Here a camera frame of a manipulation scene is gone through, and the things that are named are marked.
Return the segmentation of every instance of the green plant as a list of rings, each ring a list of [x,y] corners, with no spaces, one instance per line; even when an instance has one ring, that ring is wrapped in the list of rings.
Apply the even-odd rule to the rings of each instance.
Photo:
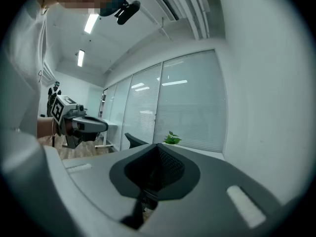
[[[171,145],[178,144],[182,140],[176,137],[178,137],[178,135],[175,135],[173,134],[173,132],[170,131],[164,142]]]

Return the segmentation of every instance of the white ceiling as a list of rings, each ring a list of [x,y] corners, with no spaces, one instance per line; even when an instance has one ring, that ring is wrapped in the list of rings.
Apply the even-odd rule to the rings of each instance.
[[[108,69],[137,43],[158,30],[161,31],[162,26],[174,24],[156,0],[139,1],[141,9],[124,25],[118,25],[114,15],[99,17],[91,34],[84,31],[88,15],[64,9],[60,5],[51,8],[47,14],[48,51],[51,51],[58,61],[67,60],[67,64],[74,63],[68,74],[83,77],[89,73],[91,76],[104,77]],[[178,16],[183,18],[182,13],[178,13]],[[80,49],[85,51],[82,68],[76,67],[78,57],[75,54]],[[66,66],[57,66],[60,72],[67,69]]]

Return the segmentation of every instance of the chair backrest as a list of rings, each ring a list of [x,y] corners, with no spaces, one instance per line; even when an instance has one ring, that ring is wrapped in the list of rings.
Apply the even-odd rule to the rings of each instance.
[[[142,141],[140,139],[135,138],[134,136],[130,135],[129,133],[126,133],[125,136],[127,137],[127,139],[130,142],[129,148],[136,148],[145,144],[148,144],[145,141]]]

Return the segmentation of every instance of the air vent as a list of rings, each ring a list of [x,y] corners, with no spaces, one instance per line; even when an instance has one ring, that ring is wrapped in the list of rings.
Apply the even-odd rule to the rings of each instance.
[[[177,21],[179,18],[172,13],[168,5],[164,2],[164,0],[155,0],[158,5],[161,7],[161,9],[164,11],[166,14],[167,18],[172,22],[172,21]]]
[[[131,4],[134,0],[126,0],[129,4]],[[144,6],[140,6],[139,9],[153,24],[157,24],[157,21],[154,19],[154,17],[147,11],[147,9]]]

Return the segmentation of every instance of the ceiling light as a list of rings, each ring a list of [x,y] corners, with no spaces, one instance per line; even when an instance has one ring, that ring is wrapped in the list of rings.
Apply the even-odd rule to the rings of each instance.
[[[145,90],[145,89],[149,89],[149,87],[144,87],[144,88],[136,89],[135,91],[141,91],[141,90]]]
[[[83,57],[84,57],[84,51],[79,50],[79,55],[78,55],[78,66],[79,67],[82,67]]]
[[[89,34],[91,33],[92,28],[95,24],[95,21],[97,21],[98,17],[99,17],[98,14],[90,14],[88,21],[87,21],[87,24],[85,25],[85,29],[84,29],[85,32],[87,32]]]
[[[183,80],[183,81],[172,81],[172,82],[167,82],[167,83],[163,83],[162,86],[168,86],[168,85],[174,85],[174,84],[181,84],[181,83],[187,83],[187,80]]]
[[[174,64],[170,64],[170,65],[165,65],[164,68],[171,67],[173,65],[177,65],[177,64],[181,64],[181,63],[184,63],[184,61],[180,61],[180,62],[177,62],[177,63],[174,63]]]
[[[139,86],[143,86],[143,85],[144,85],[144,84],[141,82],[141,83],[139,83],[139,84],[133,85],[133,86],[132,86],[132,89],[133,89],[133,88],[137,88],[137,87],[139,87]]]

